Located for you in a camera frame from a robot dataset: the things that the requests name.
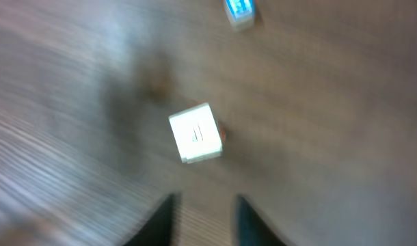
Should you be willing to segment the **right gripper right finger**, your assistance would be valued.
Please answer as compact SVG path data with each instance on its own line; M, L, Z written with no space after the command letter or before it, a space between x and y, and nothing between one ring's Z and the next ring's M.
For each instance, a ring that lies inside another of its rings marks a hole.
M236 198L236 244L238 246L286 246L243 195Z

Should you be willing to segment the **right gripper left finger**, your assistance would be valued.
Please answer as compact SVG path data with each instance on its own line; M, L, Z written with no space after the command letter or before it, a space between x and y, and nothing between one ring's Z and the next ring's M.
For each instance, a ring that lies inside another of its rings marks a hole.
M172 246L180 194L171 193L157 206L138 231L122 246Z

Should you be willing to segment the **white block red edge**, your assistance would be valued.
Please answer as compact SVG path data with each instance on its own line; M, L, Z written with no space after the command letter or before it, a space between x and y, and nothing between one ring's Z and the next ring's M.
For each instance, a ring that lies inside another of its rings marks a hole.
M170 115L168 120L183 163L221 156L221 131L207 102Z

